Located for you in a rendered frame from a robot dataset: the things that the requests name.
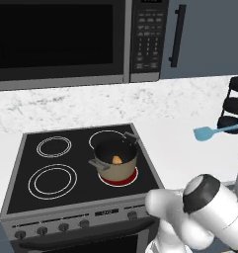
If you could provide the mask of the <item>tan cooking pot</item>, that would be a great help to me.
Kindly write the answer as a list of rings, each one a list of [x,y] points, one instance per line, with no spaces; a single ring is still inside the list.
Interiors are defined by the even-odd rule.
[[[109,137],[94,147],[94,159],[89,163],[107,181],[127,180],[136,167],[139,136],[126,131],[120,136]],[[113,164],[113,157],[119,156],[122,164]]]

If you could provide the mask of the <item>blue spatula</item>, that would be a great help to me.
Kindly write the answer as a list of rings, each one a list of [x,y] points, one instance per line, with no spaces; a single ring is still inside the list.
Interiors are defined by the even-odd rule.
[[[203,126],[203,127],[195,128],[194,135],[195,135],[196,140],[206,141],[206,140],[211,139],[216,133],[224,132],[227,130],[234,130],[234,129],[238,129],[238,125],[226,126],[222,128],[216,128],[216,129],[210,128],[209,126]]]

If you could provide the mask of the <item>black and steel stove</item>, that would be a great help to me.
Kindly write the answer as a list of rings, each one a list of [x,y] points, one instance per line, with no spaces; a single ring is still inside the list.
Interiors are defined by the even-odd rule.
[[[138,135],[132,124],[24,134],[0,213],[10,243],[18,230],[26,232],[26,239],[42,236],[37,234],[42,226],[52,235],[62,232],[61,223],[69,224],[65,232],[81,228],[83,219],[93,227],[129,220],[130,211],[137,218],[153,217],[145,196],[162,182],[140,139],[136,167],[127,180],[104,180],[89,163],[99,142],[126,131]],[[147,246],[158,231],[159,220],[153,218],[157,222],[147,229]]]

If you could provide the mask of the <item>black tiered stand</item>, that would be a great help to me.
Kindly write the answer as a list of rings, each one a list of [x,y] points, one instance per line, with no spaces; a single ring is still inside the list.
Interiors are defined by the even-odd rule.
[[[232,77],[229,81],[227,95],[217,121],[218,128],[238,125],[238,97],[234,97],[233,92],[238,94],[238,76]]]

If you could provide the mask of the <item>black oven door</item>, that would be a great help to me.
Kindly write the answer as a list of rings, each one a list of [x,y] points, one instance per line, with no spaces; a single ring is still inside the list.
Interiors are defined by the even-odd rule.
[[[26,250],[19,246],[20,241],[34,239],[36,237],[40,236],[12,240],[11,245],[15,253],[144,253],[148,242],[148,230],[145,229],[130,236],[89,242],[57,250]]]

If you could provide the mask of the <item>blue-grey cupboard door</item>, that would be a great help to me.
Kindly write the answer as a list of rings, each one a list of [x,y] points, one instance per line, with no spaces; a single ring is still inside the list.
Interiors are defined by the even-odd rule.
[[[170,66],[178,15],[186,16],[178,65]],[[238,0],[169,0],[161,77],[190,78],[238,74]]]

